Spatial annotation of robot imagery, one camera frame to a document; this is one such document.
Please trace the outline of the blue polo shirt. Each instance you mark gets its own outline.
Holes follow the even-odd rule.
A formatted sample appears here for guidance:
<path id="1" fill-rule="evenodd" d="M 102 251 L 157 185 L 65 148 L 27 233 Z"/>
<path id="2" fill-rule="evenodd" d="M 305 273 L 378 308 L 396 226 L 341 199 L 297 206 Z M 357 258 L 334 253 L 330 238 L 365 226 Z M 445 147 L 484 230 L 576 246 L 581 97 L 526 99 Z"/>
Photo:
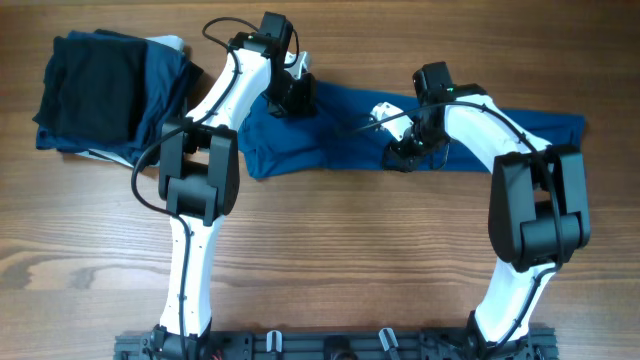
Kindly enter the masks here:
<path id="1" fill-rule="evenodd" d="M 238 130 L 238 148 L 249 175 L 264 179 L 312 168 L 332 170 L 382 170 L 382 157 L 393 140 L 386 130 L 351 131 L 369 123 L 365 114 L 378 103 L 389 102 L 401 110 L 419 107 L 415 97 L 361 90 L 328 82 L 316 85 L 316 114 L 276 118 L 267 100 L 255 100 Z M 506 116 L 532 134 L 553 144 L 580 146 L 586 125 L 583 115 L 522 109 L 502 109 Z M 488 172 L 459 142 L 450 145 L 444 171 Z"/>

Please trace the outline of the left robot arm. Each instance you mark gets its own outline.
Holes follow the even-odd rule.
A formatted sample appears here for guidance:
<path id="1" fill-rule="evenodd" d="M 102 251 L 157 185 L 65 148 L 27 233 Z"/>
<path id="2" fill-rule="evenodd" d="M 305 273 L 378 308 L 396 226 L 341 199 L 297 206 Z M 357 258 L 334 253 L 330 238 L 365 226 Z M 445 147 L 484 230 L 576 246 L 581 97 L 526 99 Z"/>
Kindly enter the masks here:
<path id="1" fill-rule="evenodd" d="M 140 342 L 142 359 L 210 359 L 210 278 L 216 241 L 239 192 L 238 131 L 263 97 L 276 118 L 315 113 L 315 78 L 299 54 L 293 24 L 267 12 L 224 48 L 227 62 L 206 97 L 167 121 L 158 143 L 158 192 L 172 230 L 169 293 L 160 321 Z"/>

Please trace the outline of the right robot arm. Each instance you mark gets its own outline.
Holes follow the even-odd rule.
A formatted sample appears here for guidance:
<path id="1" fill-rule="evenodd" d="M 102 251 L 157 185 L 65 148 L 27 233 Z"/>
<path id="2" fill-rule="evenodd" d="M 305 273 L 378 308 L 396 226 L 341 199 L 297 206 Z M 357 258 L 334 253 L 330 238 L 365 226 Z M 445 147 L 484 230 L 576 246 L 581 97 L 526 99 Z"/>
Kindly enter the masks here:
<path id="1" fill-rule="evenodd" d="M 582 154 L 530 133 L 481 86 L 454 84 L 443 62 L 424 65 L 412 80 L 417 109 L 383 102 L 370 113 L 372 126 L 392 136 L 385 154 L 397 170 L 413 171 L 457 141 L 492 175 L 488 234 L 496 266 L 464 331 L 447 343 L 467 359 L 530 355 L 529 320 L 545 286 L 590 238 Z"/>

